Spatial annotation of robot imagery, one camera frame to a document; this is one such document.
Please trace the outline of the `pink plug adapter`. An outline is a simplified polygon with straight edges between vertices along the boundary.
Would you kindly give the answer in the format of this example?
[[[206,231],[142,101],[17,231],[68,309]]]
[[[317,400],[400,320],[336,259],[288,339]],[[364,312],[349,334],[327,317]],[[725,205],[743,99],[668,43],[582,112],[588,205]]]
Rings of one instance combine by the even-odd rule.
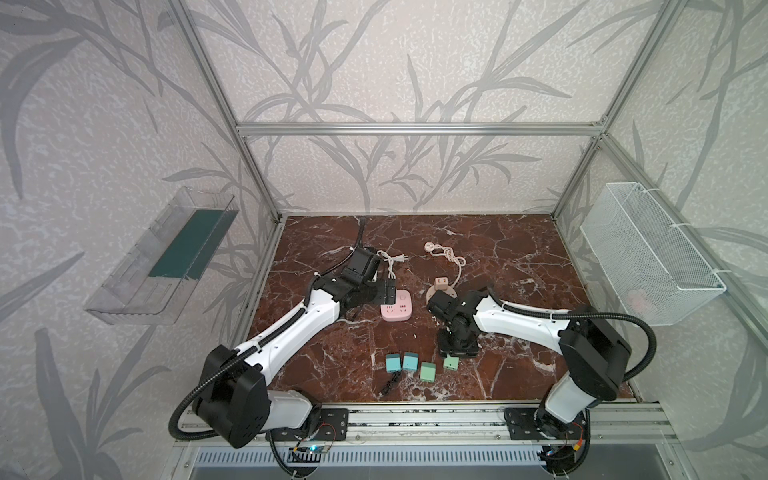
[[[447,277],[437,277],[434,280],[433,286],[438,291],[447,291],[451,287],[451,284]]]

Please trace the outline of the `pink square power strip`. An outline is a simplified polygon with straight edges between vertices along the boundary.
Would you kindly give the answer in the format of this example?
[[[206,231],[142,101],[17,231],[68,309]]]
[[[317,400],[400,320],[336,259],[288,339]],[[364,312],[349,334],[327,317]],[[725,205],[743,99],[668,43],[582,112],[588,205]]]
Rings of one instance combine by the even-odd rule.
[[[413,314],[412,296],[407,290],[396,291],[395,303],[380,306],[381,317],[385,322],[404,322]]]

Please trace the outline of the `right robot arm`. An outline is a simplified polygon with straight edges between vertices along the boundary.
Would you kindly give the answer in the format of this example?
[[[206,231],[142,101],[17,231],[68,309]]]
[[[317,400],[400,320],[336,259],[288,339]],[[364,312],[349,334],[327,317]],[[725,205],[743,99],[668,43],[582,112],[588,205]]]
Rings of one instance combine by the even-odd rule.
[[[539,431],[549,437],[565,431],[589,408],[615,400],[621,385],[650,365],[658,347],[652,327],[635,316],[590,307],[525,306],[503,301],[489,288],[461,298],[438,291],[428,300],[427,309],[443,324],[438,347],[444,357],[476,356],[482,334],[514,337],[563,357],[566,373],[548,390],[534,417]],[[646,336],[646,351],[632,368],[628,366],[632,347],[612,320],[632,324]]]

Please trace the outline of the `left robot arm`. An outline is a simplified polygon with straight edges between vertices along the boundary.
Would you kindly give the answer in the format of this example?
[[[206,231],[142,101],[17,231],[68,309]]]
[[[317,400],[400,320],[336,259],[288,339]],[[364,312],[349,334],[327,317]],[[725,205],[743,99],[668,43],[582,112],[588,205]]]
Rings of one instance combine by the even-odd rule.
[[[301,429],[318,409],[297,391],[271,391],[269,385],[305,344],[337,322],[348,309],[397,303],[396,281],[348,282],[336,274],[316,276],[305,298],[263,333],[230,349],[209,352],[198,385],[168,421],[178,441],[223,438],[242,448],[275,429]]]

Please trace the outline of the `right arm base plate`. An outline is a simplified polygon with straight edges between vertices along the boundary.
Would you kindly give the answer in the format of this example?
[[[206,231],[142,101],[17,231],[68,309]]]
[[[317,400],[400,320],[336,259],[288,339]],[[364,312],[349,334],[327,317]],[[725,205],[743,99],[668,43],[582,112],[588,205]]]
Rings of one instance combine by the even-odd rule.
[[[586,425],[584,411],[570,423],[562,422],[538,407],[507,407],[503,419],[511,440],[575,441]]]

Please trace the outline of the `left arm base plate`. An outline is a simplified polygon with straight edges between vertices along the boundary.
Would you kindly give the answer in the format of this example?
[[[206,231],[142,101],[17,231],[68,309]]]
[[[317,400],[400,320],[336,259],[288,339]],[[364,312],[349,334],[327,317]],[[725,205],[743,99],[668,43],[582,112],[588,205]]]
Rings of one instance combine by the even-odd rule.
[[[271,437],[278,442],[343,441],[347,437],[350,411],[346,408],[326,408],[313,411],[302,426],[297,429],[280,428],[273,430]]]

